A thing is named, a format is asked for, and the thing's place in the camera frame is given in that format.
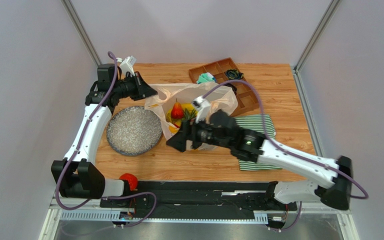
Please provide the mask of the yellow banana bunch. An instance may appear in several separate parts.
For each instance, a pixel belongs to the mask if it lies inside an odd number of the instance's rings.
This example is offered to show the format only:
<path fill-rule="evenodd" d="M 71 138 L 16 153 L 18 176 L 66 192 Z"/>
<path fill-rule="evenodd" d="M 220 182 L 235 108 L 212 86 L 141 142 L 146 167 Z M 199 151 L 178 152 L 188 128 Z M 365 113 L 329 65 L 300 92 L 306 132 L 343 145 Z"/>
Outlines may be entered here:
<path fill-rule="evenodd" d="M 180 104 L 182 105 L 183 109 L 189 109 L 189 110 L 195 109 L 191 103 L 180 103 Z M 165 118 L 166 118 L 166 121 L 172 125 L 172 126 L 169 126 L 170 132 L 175 134 L 180 128 L 182 122 L 185 120 L 171 118 L 171 110 L 172 108 L 165 114 Z"/>

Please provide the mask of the small pineapple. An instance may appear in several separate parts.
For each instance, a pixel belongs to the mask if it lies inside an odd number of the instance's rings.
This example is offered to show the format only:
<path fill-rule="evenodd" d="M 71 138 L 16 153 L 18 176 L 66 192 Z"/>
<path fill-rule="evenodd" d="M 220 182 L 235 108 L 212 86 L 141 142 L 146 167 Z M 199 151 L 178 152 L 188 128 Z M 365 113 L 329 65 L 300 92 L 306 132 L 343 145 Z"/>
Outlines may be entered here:
<path fill-rule="evenodd" d="M 183 120 L 184 121 L 190 121 L 197 116 L 197 111 L 195 109 L 183 109 Z"/>

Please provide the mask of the small red orange fruit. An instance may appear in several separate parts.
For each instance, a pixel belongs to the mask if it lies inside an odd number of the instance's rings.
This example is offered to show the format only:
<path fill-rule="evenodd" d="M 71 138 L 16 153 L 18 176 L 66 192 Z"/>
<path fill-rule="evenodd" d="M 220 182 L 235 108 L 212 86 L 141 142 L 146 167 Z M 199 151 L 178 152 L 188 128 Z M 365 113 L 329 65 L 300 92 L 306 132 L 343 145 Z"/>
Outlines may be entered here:
<path fill-rule="evenodd" d="M 180 120 L 184 117 L 184 110 L 182 105 L 176 101 L 171 109 L 170 116 L 172 119 Z"/>

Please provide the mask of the red orange peach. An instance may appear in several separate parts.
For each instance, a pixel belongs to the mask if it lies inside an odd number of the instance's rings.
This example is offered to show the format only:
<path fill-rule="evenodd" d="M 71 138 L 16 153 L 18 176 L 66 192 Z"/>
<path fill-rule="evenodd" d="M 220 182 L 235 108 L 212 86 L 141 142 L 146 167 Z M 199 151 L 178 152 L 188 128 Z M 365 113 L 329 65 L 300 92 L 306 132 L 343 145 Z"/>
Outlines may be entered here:
<path fill-rule="evenodd" d="M 131 173 L 124 173 L 119 177 L 119 180 L 126 182 L 125 188 L 134 191 L 138 186 L 138 178 Z"/>

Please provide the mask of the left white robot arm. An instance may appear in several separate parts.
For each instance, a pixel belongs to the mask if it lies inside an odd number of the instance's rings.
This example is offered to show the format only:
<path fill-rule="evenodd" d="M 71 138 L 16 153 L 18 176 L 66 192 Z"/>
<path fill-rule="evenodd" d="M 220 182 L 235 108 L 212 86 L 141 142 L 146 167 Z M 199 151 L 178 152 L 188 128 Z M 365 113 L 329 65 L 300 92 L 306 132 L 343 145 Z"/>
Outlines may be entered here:
<path fill-rule="evenodd" d="M 73 144 L 51 165 L 56 196 L 77 199 L 121 197 L 127 181 L 108 179 L 95 167 L 104 130 L 121 99 L 143 100 L 157 94 L 130 63 L 97 67 L 97 81 L 85 97 L 82 122 Z"/>

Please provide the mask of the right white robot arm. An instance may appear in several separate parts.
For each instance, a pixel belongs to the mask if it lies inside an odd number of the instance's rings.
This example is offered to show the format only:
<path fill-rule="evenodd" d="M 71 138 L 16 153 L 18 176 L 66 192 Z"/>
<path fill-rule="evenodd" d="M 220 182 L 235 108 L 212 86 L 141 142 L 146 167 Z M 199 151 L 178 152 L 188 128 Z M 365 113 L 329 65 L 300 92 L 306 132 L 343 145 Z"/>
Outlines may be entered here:
<path fill-rule="evenodd" d="M 219 110 L 209 123 L 183 121 L 180 130 L 166 144 L 179 152 L 188 145 L 197 149 L 204 144 L 227 148 L 238 160 L 269 164 L 306 178 L 295 182 L 274 181 L 266 198 L 282 204 L 320 201 L 337 210 L 348 210 L 352 190 L 352 161 L 319 157 L 270 140 L 265 134 L 239 126 L 233 117 Z"/>

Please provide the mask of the grey fruit plate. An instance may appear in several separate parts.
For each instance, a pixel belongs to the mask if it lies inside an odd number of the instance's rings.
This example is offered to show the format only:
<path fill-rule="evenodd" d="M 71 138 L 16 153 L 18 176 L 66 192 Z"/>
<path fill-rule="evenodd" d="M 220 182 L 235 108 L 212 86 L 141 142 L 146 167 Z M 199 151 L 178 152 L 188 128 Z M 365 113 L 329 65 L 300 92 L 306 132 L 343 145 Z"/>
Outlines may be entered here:
<path fill-rule="evenodd" d="M 127 107 L 112 117 L 106 128 L 108 144 L 117 153 L 138 156 L 157 145 L 163 131 L 161 120 L 143 106 Z"/>

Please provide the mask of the mint green sock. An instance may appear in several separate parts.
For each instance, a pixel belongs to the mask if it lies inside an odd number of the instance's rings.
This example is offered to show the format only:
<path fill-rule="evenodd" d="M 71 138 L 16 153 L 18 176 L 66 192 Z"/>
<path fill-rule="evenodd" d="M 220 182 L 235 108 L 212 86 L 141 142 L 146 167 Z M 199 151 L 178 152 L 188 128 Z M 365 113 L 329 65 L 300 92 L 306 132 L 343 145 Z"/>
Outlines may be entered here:
<path fill-rule="evenodd" d="M 200 74 L 198 77 L 198 80 L 196 81 L 197 84 L 210 83 L 210 82 L 215 83 L 216 78 L 209 72 Z"/>

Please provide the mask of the brown compartment tray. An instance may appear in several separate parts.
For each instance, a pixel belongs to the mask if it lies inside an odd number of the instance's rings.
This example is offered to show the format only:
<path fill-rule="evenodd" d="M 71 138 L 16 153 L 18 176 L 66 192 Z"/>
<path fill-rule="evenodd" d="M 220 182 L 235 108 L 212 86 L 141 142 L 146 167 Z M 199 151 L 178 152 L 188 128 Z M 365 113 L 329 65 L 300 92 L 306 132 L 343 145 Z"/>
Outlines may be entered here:
<path fill-rule="evenodd" d="M 230 57 L 191 68 L 188 70 L 188 74 L 191 81 L 195 84 L 200 74 L 211 73 L 215 77 L 216 83 L 220 84 L 229 80 L 225 75 L 225 72 L 229 69 L 238 69 L 240 71 Z M 243 79 L 238 80 L 243 82 L 246 81 L 244 75 Z M 230 84 L 237 87 L 237 95 L 235 95 L 237 99 L 237 108 L 231 114 L 232 116 L 236 117 L 259 108 L 257 97 L 248 85 L 239 82 Z"/>

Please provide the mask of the black yellow sock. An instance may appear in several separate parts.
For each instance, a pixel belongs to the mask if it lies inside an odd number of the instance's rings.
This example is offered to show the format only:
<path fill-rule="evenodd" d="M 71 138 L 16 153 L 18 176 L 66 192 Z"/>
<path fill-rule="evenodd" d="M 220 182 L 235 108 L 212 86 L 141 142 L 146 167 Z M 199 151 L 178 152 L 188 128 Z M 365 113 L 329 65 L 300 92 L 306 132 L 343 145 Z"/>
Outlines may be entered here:
<path fill-rule="evenodd" d="M 231 68 L 224 72 L 229 80 L 241 80 L 244 78 L 244 74 L 237 68 Z"/>

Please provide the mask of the green striped cloth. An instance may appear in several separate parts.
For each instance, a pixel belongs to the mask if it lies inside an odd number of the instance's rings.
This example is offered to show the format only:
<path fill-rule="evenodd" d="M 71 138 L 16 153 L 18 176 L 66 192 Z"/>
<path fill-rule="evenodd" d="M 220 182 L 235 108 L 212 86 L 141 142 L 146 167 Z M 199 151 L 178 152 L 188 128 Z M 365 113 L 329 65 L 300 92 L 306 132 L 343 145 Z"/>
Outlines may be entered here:
<path fill-rule="evenodd" d="M 246 129 L 254 130 L 259 133 L 267 133 L 270 138 L 276 137 L 276 129 L 273 124 L 272 118 L 269 114 L 264 115 L 264 126 L 266 131 L 263 128 L 262 124 L 262 115 L 261 114 L 253 114 L 253 115 L 245 115 L 245 116 L 235 116 L 236 123 Z M 239 169 L 241 171 L 263 171 L 263 170 L 281 170 L 281 167 L 277 167 L 274 165 L 266 164 L 266 163 L 256 163 L 251 161 L 239 160 Z"/>

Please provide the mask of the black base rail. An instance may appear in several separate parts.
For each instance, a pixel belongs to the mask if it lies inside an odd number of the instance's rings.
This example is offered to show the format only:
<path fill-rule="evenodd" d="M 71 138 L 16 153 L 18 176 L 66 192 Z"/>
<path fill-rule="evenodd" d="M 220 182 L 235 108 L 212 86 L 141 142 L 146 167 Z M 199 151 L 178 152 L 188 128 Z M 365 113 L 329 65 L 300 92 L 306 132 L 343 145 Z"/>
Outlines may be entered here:
<path fill-rule="evenodd" d="M 272 182 L 140 181 L 122 199 L 92 200 L 64 219 L 154 223 L 288 224 L 296 213 L 323 213 L 315 201 L 281 203 Z"/>

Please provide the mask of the left aluminium frame post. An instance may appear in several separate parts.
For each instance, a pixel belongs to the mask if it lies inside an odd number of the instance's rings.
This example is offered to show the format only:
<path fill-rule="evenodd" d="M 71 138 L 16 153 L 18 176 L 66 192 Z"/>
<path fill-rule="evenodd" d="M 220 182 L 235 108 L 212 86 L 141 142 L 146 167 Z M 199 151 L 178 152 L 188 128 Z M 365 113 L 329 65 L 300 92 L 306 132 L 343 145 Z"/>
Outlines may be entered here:
<path fill-rule="evenodd" d="M 91 38 L 89 37 L 82 20 L 77 13 L 77 10 L 71 0 L 61 0 L 61 3 L 63 4 L 71 22 L 73 23 L 76 31 L 79 34 L 79 37 L 81 38 L 86 50 L 88 51 L 91 59 L 95 63 L 96 66 L 101 65 L 103 62 L 95 48 L 95 46 L 92 43 Z"/>

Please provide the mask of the aluminium frame post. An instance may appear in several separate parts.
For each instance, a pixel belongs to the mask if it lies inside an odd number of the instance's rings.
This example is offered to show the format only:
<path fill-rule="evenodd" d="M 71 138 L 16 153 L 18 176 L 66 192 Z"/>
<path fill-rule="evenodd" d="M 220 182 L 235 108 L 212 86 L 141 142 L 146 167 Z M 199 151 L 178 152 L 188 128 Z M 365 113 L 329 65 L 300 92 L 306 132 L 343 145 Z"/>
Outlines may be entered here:
<path fill-rule="evenodd" d="M 297 64 L 294 66 L 294 71 L 298 73 L 303 66 L 305 65 L 307 59 L 309 58 L 313 48 L 317 44 L 318 40 L 322 36 L 324 30 L 326 29 L 327 25 L 329 24 L 331 18 L 335 14 L 336 10 L 338 9 L 339 5 L 341 4 L 342 0 L 331 0 L 329 2 L 329 5 L 327 9 L 325 10 L 324 14 L 322 15 L 318 25 L 316 26 L 313 34 L 311 35 L 306 47 L 304 48 L 302 54 L 300 55 L 300 58 L 297 62 Z"/>
<path fill-rule="evenodd" d="M 71 22 L 73 23 L 76 31 L 79 34 L 79 37 L 81 38 L 86 50 L 88 51 L 91 59 L 95 63 L 96 66 L 101 65 L 103 62 L 95 48 L 95 46 L 92 43 L 91 38 L 89 37 L 82 20 L 77 13 L 77 10 L 71 0 L 61 0 L 61 3 L 63 4 Z"/>

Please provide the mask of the right aluminium frame post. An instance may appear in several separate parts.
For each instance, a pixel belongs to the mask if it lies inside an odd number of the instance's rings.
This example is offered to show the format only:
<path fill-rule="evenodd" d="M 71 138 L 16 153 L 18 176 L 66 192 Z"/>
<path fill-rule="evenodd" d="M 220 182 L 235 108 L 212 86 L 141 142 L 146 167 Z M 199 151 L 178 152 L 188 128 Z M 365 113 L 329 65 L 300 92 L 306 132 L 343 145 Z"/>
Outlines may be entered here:
<path fill-rule="evenodd" d="M 313 48 L 317 44 L 318 40 L 322 36 L 324 30 L 326 29 L 327 25 L 329 24 L 331 18 L 335 14 L 336 10 L 338 9 L 339 5 L 341 4 L 342 0 L 331 0 L 329 2 L 329 5 L 327 9 L 325 10 L 324 14 L 322 15 L 318 25 L 316 26 L 313 34 L 311 35 L 306 47 L 304 48 L 302 54 L 300 55 L 300 58 L 297 62 L 297 64 L 294 66 L 294 71 L 298 73 L 303 66 L 305 65 L 307 59 L 309 58 Z"/>

